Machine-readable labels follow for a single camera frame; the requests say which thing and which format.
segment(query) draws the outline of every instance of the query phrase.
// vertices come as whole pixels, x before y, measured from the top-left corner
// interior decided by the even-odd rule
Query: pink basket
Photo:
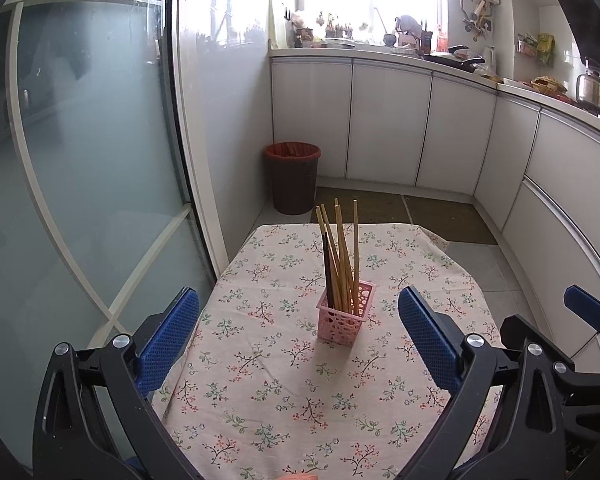
[[[360,308],[362,316],[340,312],[327,306],[327,289],[324,289],[316,308],[320,310],[318,318],[318,337],[344,346],[353,346],[362,323],[366,321],[376,286],[369,282],[360,282]]]

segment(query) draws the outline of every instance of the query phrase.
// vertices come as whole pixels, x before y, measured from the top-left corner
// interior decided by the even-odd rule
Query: blue textured pad
[[[564,291],[564,306],[600,332],[600,301],[577,285]]]
[[[438,327],[436,314],[410,286],[398,297],[398,314],[436,386],[454,395],[461,383],[460,355]]]
[[[156,330],[136,361],[136,387],[146,397],[162,386],[173,362],[198,319],[200,302],[195,290],[185,292]]]

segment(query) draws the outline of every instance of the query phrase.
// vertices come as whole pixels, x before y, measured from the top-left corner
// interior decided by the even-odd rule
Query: floor mat
[[[417,196],[404,198],[413,223],[426,227],[445,240],[497,244],[489,228],[471,204]]]
[[[315,193],[315,205],[324,204],[331,223],[335,222],[334,198],[337,198],[340,203],[342,221],[345,223],[353,222],[354,199],[358,200],[358,222],[361,224],[410,223],[400,195],[319,187]],[[311,222],[316,223],[317,221],[314,210]]]

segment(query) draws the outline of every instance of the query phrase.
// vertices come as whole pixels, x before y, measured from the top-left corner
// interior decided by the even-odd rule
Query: table
[[[353,247],[352,226],[346,225]],[[397,313],[415,285],[465,332],[500,339],[475,280],[448,242],[411,224],[360,226],[360,278],[377,285],[353,348],[316,337],[324,290],[317,224],[259,227],[219,279],[183,357],[152,404],[176,444],[213,478],[391,479],[442,412]],[[492,388],[467,459],[486,435]]]

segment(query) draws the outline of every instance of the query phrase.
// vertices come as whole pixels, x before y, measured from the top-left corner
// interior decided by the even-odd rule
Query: tile floor
[[[311,221],[312,212],[289,216],[277,212],[271,200],[264,206],[251,232],[261,225],[303,224]],[[497,326],[511,314],[520,314],[536,324],[520,284],[497,245],[450,242],[446,253],[471,274],[480,286]]]

